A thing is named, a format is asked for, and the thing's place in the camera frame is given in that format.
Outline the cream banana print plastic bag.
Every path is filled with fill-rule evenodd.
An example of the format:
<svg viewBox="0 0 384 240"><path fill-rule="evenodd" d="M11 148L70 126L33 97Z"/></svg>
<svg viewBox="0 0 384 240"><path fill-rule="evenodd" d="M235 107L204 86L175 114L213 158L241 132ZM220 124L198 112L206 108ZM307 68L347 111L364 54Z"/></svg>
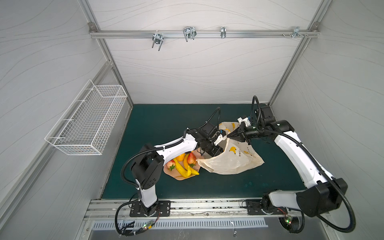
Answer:
<svg viewBox="0 0 384 240"><path fill-rule="evenodd" d="M219 144L223 152L216 157L203 154L197 159L199 166L210 173L219 175L236 175L264 164L263 159L251 145L224 138Z"/></svg>

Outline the yellow mango fruit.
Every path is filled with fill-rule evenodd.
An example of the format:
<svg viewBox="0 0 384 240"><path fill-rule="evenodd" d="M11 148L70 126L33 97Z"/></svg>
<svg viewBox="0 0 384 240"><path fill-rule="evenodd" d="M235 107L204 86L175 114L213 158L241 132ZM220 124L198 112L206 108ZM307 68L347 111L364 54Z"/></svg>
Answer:
<svg viewBox="0 0 384 240"><path fill-rule="evenodd" d="M186 157L186 154L181 154L181 155L177 156L175 158L175 160L178 161L178 162L183 162L185 157Z"/></svg>

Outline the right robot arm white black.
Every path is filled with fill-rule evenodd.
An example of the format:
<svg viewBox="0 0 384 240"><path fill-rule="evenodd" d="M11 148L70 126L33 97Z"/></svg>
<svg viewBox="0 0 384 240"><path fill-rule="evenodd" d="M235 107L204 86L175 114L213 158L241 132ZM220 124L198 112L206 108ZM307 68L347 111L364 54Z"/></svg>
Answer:
<svg viewBox="0 0 384 240"><path fill-rule="evenodd" d="M264 198L262 204L266 213L272 209L283 207L300 211L308 217L317 217L329 227L342 233L351 233L357 225L356 217L351 203L345 193L347 183L336 179L314 158L304 146L294 128L288 121L281 120L266 124L246 126L241 123L238 128L228 135L229 139L238 142L251 143L252 139L271 137L275 144L286 154L299 173L306 189L304 191L272 191ZM338 227L322 214L337 210L345 204L350 223L347 227Z"/></svg>

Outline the yellow banana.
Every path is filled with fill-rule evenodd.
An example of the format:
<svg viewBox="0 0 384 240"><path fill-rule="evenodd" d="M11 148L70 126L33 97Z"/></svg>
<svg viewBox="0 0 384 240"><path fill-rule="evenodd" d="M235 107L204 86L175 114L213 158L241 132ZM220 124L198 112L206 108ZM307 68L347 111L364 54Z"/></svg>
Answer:
<svg viewBox="0 0 384 240"><path fill-rule="evenodd" d="M190 164L188 163L189 155L190 154L187 154L183 160L184 168L187 170L187 172L191 173L191 176L192 175L198 176L200 173L197 172L195 169L193 169L193 167L191 167Z"/></svg>
<svg viewBox="0 0 384 240"><path fill-rule="evenodd" d="M185 170L176 159L173 159L173 161L175 162L175 168L181 174L182 177L188 178L192 174L190 167Z"/></svg>

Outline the red peach left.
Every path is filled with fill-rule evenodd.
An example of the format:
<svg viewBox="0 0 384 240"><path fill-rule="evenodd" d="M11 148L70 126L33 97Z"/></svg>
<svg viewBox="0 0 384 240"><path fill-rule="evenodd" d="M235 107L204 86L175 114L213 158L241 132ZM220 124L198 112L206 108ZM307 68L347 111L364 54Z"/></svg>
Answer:
<svg viewBox="0 0 384 240"><path fill-rule="evenodd" d="M173 169L176 168L176 163L174 160L171 160L169 162L166 163L166 167L169 171L172 171Z"/></svg>

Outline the green table mat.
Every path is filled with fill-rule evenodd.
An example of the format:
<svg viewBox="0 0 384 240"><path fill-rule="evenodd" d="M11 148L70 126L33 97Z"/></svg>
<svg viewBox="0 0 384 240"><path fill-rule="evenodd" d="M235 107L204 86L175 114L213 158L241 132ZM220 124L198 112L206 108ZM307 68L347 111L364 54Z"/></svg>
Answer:
<svg viewBox="0 0 384 240"><path fill-rule="evenodd" d="M221 105L135 105L128 120L118 154L111 170L103 199L128 199L136 189L121 179L123 164L137 154L143 145L168 143L182 136L185 128L211 123L234 122L248 115L249 104ZM178 181L162 174L156 183L160 199L197 198L257 198L274 190L301 191L305 189L294 165L271 140L253 140L254 150L264 163L238 175L218 175L200 170L200 174Z"/></svg>

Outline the white vent grille strip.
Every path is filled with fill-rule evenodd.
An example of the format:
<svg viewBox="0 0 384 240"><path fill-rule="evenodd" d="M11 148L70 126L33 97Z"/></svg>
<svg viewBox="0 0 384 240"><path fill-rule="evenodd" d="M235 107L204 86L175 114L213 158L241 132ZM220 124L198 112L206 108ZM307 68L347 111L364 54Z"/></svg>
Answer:
<svg viewBox="0 0 384 240"><path fill-rule="evenodd" d="M118 221L119 228L134 222L134 227L129 230L138 230L144 227L151 220L123 220ZM214 219L159 219L153 226L155 230L176 230L176 229L247 229L247 228L268 228L264 218L214 218ZM93 231L116 230L114 221L95 221Z"/></svg>

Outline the metal u-bolt clamp middle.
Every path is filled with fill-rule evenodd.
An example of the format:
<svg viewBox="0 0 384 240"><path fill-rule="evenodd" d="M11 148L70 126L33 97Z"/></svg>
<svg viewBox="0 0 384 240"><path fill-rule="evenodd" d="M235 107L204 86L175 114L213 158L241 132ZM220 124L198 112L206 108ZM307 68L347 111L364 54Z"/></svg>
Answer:
<svg viewBox="0 0 384 240"><path fill-rule="evenodd" d="M186 27L183 29L183 34L186 42L188 42L189 40L194 40L197 35L196 28L193 26Z"/></svg>

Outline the metal u-bolt clamp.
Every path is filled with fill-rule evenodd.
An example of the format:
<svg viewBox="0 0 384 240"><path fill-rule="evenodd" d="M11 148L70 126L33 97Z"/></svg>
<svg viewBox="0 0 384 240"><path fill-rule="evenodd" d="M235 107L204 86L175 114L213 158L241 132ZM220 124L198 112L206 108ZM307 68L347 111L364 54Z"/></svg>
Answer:
<svg viewBox="0 0 384 240"><path fill-rule="evenodd" d="M194 40L197 35L196 28L193 26L186 27L183 29L183 34L186 42L188 42L189 40Z"/></svg>
<svg viewBox="0 0 384 240"><path fill-rule="evenodd" d="M155 34L153 34L152 40L153 40L152 48L154 48L155 45L158 45L158 51L160 51L162 44L164 42L163 35L159 34L159 33L155 33Z"/></svg>

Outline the metal u-bolt clamp left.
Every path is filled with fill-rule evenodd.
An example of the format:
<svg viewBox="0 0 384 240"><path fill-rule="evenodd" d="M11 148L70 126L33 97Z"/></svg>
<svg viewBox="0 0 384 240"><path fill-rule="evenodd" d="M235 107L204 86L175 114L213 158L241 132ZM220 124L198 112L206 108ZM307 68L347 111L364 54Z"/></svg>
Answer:
<svg viewBox="0 0 384 240"><path fill-rule="evenodd" d="M155 45L158 45L158 51L160 51L162 44L164 42L163 35L159 34L159 33L155 33L155 34L153 34L152 40L153 40L152 48L154 48Z"/></svg>

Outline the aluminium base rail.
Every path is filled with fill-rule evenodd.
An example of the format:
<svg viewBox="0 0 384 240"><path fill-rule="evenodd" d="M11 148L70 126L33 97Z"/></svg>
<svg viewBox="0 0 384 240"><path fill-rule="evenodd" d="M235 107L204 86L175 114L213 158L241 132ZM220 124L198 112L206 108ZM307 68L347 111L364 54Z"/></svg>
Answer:
<svg viewBox="0 0 384 240"><path fill-rule="evenodd" d="M250 218L245 198L168 199L170 215L165 219ZM128 199L91 200L83 221L114 220L117 208Z"/></svg>

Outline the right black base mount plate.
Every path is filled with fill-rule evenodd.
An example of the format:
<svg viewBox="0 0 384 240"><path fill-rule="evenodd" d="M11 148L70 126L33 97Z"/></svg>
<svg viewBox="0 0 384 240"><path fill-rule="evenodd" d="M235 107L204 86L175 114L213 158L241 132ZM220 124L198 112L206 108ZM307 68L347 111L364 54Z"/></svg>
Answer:
<svg viewBox="0 0 384 240"><path fill-rule="evenodd" d="M247 214L251 216L286 215L288 212L286 208L273 206L270 200L266 198L244 200L243 204L245 205L242 208L245 208Z"/></svg>

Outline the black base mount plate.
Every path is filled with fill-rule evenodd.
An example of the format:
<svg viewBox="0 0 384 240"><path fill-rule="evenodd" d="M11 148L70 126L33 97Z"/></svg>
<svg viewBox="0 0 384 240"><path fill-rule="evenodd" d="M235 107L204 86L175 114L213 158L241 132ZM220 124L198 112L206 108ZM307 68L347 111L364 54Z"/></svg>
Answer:
<svg viewBox="0 0 384 240"><path fill-rule="evenodd" d="M130 217L169 217L170 211L170 201L156 201L148 208L142 202L136 202L132 204Z"/></svg>
<svg viewBox="0 0 384 240"><path fill-rule="evenodd" d="M286 208L273 206L270 200L266 198L244 200L243 204L245 205L242 208L245 208L247 214L251 216L286 215L288 212Z"/></svg>

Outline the small metal bracket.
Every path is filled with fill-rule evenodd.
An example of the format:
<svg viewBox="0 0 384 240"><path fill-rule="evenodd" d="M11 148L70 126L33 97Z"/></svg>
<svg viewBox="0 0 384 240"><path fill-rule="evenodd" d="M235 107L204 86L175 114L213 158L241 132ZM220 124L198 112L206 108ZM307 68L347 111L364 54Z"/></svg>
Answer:
<svg viewBox="0 0 384 240"><path fill-rule="evenodd" d="M227 29L226 27L221 27L221 38L225 39L227 36Z"/></svg>

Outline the aluminium crossbar rail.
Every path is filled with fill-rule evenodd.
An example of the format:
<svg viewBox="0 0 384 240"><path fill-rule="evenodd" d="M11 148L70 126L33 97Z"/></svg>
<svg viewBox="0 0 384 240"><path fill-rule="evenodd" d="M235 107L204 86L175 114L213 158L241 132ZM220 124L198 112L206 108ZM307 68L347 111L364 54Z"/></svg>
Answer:
<svg viewBox="0 0 384 240"><path fill-rule="evenodd" d="M260 38L284 38L282 34L290 34L293 30L229 30L225 39L260 39ZM195 39L222 39L219 30L196 30ZM317 38L321 32L300 30L302 34L308 34L308 38ZM151 39L153 34L162 34L164 39L183 39L182 30L157 30L157 31L96 31L90 33L93 39Z"/></svg>

